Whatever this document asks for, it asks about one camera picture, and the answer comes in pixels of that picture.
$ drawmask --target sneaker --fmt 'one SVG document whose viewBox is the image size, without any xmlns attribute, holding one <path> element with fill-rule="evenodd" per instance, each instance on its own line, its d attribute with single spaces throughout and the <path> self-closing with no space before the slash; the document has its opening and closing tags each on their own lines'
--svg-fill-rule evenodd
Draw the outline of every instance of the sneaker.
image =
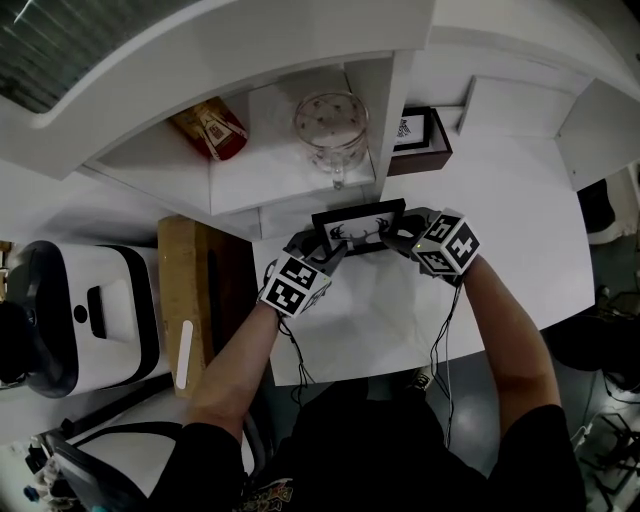
<svg viewBox="0 0 640 512">
<path fill-rule="evenodd" d="M 431 365 L 424 366 L 422 368 L 418 368 L 413 374 L 413 378 L 411 379 L 411 384 L 407 387 L 413 387 L 416 389 L 420 389 L 421 391 L 426 391 L 427 388 L 433 382 L 434 375 L 431 371 Z"/>
</svg>

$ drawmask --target frosted glass panel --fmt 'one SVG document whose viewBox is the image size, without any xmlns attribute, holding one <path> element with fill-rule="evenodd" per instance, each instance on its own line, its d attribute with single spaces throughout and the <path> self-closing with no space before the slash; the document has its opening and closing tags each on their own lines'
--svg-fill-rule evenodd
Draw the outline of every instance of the frosted glass panel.
<svg viewBox="0 0 640 512">
<path fill-rule="evenodd" d="M 144 29 L 196 0 L 0 0 L 0 94 L 49 111 Z"/>
</svg>

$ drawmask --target forearm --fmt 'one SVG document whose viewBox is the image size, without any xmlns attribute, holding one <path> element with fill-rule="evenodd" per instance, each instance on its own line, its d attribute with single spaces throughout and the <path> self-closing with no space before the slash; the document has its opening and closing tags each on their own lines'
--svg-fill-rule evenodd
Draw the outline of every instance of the forearm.
<svg viewBox="0 0 640 512">
<path fill-rule="evenodd" d="M 278 334 L 278 317 L 259 302 L 207 367 L 189 406 L 188 423 L 224 428 L 239 441 Z"/>
<path fill-rule="evenodd" d="M 523 414 L 560 404 L 547 347 L 535 324 L 480 256 L 465 278 L 500 398 L 503 433 Z"/>
</svg>

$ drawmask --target white tabletop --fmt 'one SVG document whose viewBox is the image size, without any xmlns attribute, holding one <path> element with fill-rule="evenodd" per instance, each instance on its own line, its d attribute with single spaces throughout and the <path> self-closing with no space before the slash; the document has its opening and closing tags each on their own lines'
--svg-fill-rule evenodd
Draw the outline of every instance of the white tabletop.
<svg viewBox="0 0 640 512">
<path fill-rule="evenodd" d="M 382 199 L 467 215 L 481 253 L 542 329 L 593 304 L 587 236 L 553 140 L 459 138 L 442 171 L 388 178 Z M 254 243 L 259 282 L 290 236 Z M 453 288 L 392 251 L 345 258 L 327 295 L 289 326 L 316 382 L 424 366 L 451 307 Z M 483 349 L 466 296 L 451 323 L 449 357 Z M 297 356 L 280 336 L 276 385 L 297 384 Z"/>
</svg>

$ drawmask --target person's right arm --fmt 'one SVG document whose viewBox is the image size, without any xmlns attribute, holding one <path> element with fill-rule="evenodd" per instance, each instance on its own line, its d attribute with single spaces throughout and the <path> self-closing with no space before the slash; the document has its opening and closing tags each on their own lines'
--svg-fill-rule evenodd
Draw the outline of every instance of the person's right arm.
<svg viewBox="0 0 640 512">
<path fill-rule="evenodd" d="M 500 430 L 543 405 L 560 405 L 549 351 L 535 324 L 482 256 L 464 280 L 500 401 Z"/>
</svg>

